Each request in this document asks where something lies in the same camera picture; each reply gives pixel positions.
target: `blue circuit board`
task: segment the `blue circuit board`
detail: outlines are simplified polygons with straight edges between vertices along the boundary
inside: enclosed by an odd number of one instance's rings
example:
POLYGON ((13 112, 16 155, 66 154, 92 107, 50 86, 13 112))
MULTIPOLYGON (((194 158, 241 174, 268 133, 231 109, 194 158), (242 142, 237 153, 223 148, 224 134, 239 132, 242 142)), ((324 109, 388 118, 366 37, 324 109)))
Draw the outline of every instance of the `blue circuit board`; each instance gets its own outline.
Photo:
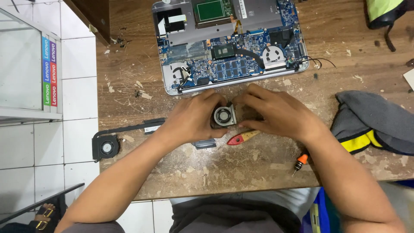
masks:
MULTIPOLYGON (((259 28, 255 31, 245 32, 242 34, 235 34, 227 37, 214 38, 210 40, 200 41, 198 44, 189 45, 188 51, 198 52, 197 48, 204 45, 204 50, 211 53, 213 46, 220 44, 233 44, 238 49, 252 51, 255 54, 262 56, 263 51, 267 46, 271 45, 270 33, 281 30, 293 30, 294 38, 286 45, 276 44, 282 51, 286 58, 286 68, 290 68, 296 59, 304 56, 303 54, 303 38, 298 25, 298 15, 294 4, 290 1, 279 1, 278 11, 282 17, 283 26, 271 29, 259 28)), ((159 46, 159 53, 162 65, 177 62, 177 58, 173 56, 174 47, 169 46, 168 38, 163 39, 163 45, 159 46)), ((186 60, 191 69, 191 76, 188 80, 182 83, 171 84, 171 88, 186 89, 198 85, 205 85, 209 82, 216 83, 242 77, 263 74, 265 72, 254 58, 236 54, 235 57, 218 59, 206 58, 200 56, 200 59, 192 58, 186 60)))

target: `hand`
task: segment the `hand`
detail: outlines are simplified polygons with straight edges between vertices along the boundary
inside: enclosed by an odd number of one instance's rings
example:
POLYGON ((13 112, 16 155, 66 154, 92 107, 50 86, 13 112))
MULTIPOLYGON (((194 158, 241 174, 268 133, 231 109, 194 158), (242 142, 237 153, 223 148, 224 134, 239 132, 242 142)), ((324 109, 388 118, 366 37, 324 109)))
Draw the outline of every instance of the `hand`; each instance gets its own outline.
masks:
POLYGON ((221 138, 229 130, 212 129, 210 126, 211 115, 218 104, 225 106, 227 101, 214 89, 208 89, 197 96, 183 99, 178 102, 168 119, 156 132, 171 133, 171 140, 176 140, 178 146, 200 140, 221 138))
POLYGON ((286 92, 273 92, 250 84, 243 94, 233 99, 233 103, 246 104, 265 119, 243 121, 239 127, 290 137, 304 144, 328 130, 315 114, 286 92))

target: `left hand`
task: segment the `left hand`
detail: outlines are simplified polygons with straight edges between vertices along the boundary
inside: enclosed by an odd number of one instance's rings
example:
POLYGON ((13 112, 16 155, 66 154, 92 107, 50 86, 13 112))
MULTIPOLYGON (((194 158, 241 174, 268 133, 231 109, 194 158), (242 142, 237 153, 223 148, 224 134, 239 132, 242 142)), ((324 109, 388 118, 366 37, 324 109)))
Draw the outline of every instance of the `left hand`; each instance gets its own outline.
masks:
POLYGON ((214 89, 208 89, 199 95, 183 99, 178 102, 168 119, 157 129, 156 133, 171 134, 171 140, 175 140, 178 146, 201 140, 221 138, 229 130, 212 129, 210 126, 211 115, 218 104, 225 106, 227 101, 214 89))

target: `right hand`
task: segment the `right hand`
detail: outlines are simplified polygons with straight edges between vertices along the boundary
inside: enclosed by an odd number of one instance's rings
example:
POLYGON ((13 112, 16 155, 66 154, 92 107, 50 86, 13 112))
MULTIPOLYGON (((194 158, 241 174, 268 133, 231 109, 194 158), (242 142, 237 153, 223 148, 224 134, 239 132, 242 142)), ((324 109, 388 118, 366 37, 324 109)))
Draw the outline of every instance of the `right hand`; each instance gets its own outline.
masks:
POLYGON ((256 84, 235 97, 233 103, 246 104, 264 117, 264 121, 243 121, 239 127, 290 137, 304 144, 319 138, 329 129, 304 104, 286 92, 273 92, 256 84))

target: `forearm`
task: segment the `forearm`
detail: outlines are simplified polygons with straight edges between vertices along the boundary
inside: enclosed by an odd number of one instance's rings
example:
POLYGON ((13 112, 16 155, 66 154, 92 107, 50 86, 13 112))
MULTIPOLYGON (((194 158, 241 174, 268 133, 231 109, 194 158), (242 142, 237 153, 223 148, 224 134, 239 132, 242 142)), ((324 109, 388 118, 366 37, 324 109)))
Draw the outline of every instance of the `forearm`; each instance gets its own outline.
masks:
POLYGON ((170 138, 163 138, 162 133, 152 135, 102 172, 69 207, 62 225, 65 222, 101 223, 118 219, 157 163, 176 147, 170 138))
POLYGON ((320 138, 305 145, 328 196, 340 213, 377 223, 398 220, 371 173, 342 147, 327 128, 320 138))

